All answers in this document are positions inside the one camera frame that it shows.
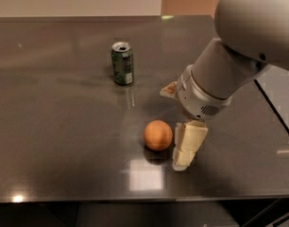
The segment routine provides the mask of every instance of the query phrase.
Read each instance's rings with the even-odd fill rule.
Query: table surface
[[[289,72],[272,66],[258,81],[289,130]]]
[[[207,122],[192,165],[147,149],[151,120],[185,121],[159,96],[215,36],[210,16],[0,18],[0,202],[289,197],[289,135],[254,82]],[[113,82],[128,41],[135,81]]]

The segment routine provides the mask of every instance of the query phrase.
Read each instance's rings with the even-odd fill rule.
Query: can label
[[[118,42],[112,46],[111,51],[114,81],[121,85],[133,82],[134,66],[133,53],[126,42]]]

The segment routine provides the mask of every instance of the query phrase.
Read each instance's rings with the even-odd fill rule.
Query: can lid
[[[112,46],[112,49],[116,52],[126,52],[129,51],[131,46],[128,42],[117,42]]]

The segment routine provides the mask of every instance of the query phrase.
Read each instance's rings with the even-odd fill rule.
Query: green soda can
[[[114,81],[120,85],[128,85],[134,79],[133,52],[127,42],[117,42],[111,51]]]

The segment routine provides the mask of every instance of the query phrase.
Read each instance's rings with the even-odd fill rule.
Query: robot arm
[[[220,0],[214,24],[220,39],[184,70],[170,94],[190,121],[176,128],[175,170],[192,162],[207,133],[205,120],[229,106],[238,88],[269,64],[289,70],[289,0]]]

